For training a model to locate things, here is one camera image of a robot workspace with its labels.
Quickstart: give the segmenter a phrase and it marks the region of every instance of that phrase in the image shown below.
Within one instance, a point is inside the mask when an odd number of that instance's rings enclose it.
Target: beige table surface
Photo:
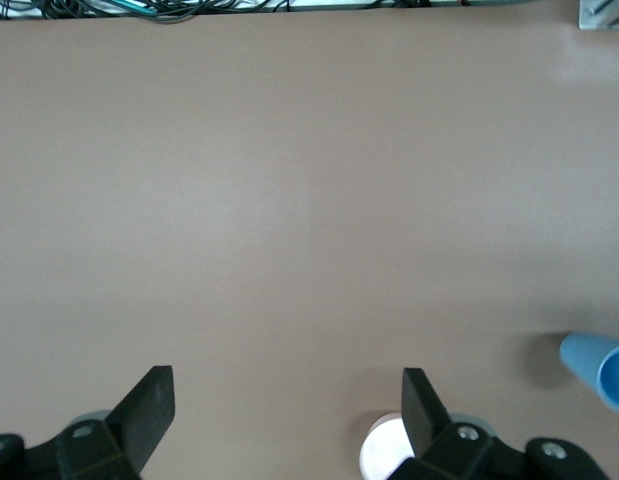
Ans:
[[[159,479],[356,479],[404,366],[619,480],[619,33],[577,3],[0,23],[0,431],[172,364]]]

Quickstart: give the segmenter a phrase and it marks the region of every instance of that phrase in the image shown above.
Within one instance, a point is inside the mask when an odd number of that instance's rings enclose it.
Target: metal bracket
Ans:
[[[619,30],[619,0],[580,0],[582,30]]]
[[[535,438],[519,452],[477,425],[454,423],[419,368],[405,368],[402,418],[418,458],[389,480],[609,480],[580,447]]]
[[[25,450],[0,434],[0,480],[140,480],[175,415],[173,371],[153,367],[104,420],[85,420]]]

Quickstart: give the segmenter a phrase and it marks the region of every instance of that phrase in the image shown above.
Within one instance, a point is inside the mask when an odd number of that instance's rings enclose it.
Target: blue cup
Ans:
[[[560,345],[560,360],[619,413],[619,340],[572,333]]]

